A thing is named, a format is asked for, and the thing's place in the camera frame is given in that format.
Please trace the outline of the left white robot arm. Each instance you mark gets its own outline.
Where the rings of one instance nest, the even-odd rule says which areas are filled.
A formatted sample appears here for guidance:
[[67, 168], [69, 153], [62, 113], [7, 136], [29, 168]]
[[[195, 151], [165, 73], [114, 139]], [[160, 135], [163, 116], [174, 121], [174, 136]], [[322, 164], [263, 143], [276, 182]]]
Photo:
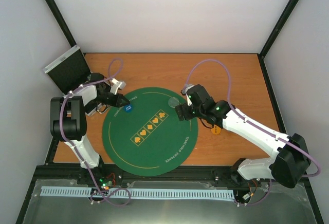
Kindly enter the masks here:
[[124, 107], [130, 101], [121, 93], [126, 83], [111, 79], [107, 83], [84, 84], [70, 91], [63, 97], [50, 101], [50, 132], [63, 141], [74, 152], [84, 169], [90, 168], [89, 178], [95, 184], [102, 184], [107, 178], [107, 171], [100, 167], [101, 157], [93, 149], [87, 137], [85, 106], [91, 101], [106, 106]]

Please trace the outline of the orange big blind button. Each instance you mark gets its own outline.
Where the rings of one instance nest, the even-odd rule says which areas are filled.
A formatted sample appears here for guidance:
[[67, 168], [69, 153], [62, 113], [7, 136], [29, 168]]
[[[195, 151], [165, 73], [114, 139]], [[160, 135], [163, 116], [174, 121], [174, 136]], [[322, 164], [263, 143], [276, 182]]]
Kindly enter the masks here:
[[212, 127], [211, 129], [211, 132], [214, 134], [214, 135], [219, 135], [220, 133], [221, 133], [221, 128], [220, 127], [218, 127], [218, 126], [214, 126], [214, 127]]

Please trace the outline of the blue small blind button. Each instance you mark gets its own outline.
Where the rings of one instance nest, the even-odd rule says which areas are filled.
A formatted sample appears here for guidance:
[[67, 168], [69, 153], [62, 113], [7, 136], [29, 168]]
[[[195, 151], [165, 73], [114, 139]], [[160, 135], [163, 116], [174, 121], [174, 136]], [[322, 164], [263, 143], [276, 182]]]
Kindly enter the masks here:
[[132, 104], [126, 105], [124, 107], [125, 112], [130, 113], [133, 110]]

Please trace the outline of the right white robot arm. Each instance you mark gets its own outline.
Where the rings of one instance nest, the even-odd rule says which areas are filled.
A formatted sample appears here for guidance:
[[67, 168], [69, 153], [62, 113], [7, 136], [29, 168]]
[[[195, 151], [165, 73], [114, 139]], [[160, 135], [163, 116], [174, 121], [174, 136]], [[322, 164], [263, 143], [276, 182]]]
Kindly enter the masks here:
[[239, 159], [231, 168], [236, 183], [256, 178], [273, 179], [286, 188], [294, 188], [311, 164], [305, 139], [277, 132], [245, 115], [225, 100], [215, 102], [201, 85], [186, 85], [181, 94], [186, 102], [175, 107], [180, 121], [194, 118], [233, 132], [263, 150], [268, 158]]

